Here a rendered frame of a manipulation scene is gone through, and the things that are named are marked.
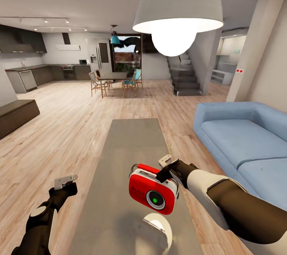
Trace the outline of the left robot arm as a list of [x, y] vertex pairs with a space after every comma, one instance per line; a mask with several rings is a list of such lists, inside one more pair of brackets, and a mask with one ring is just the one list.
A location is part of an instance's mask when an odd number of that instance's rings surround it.
[[55, 179], [55, 186], [49, 190], [50, 198], [29, 215], [22, 242], [11, 255], [51, 255], [57, 214], [66, 199], [77, 194], [77, 184], [73, 181], [78, 177], [73, 174]]

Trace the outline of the radio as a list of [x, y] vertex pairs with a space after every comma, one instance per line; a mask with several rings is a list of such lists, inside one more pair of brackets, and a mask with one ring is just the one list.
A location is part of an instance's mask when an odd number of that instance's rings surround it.
[[130, 196], [164, 215], [173, 212], [175, 201], [179, 198], [179, 183], [167, 179], [161, 183], [156, 174], [161, 170], [152, 168], [144, 164], [138, 164], [138, 169], [129, 175]]

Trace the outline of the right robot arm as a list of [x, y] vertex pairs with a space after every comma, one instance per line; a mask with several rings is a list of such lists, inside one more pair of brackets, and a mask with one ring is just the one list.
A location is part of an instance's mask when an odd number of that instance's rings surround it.
[[254, 255], [287, 255], [287, 211], [250, 195], [232, 178], [198, 170], [171, 155], [159, 160], [161, 182], [174, 179], [222, 229], [231, 230]]

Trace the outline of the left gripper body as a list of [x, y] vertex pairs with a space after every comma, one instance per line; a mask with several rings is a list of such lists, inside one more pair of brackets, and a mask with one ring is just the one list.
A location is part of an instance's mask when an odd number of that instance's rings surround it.
[[50, 198], [52, 196], [59, 196], [63, 199], [63, 203], [65, 203], [66, 199], [69, 196], [76, 195], [78, 192], [76, 182], [67, 183], [65, 187], [59, 190], [54, 190], [54, 187], [49, 190]]

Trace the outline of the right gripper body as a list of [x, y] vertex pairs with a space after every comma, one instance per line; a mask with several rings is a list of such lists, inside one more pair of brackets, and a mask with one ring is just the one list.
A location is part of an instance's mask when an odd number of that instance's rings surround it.
[[163, 182], [165, 182], [167, 179], [171, 179], [171, 177], [169, 177], [168, 175], [167, 175], [167, 167], [168, 166], [166, 166], [166, 167], [164, 167], [160, 172], [158, 172], [156, 175], [156, 178], [161, 182], [161, 183], [163, 183]]

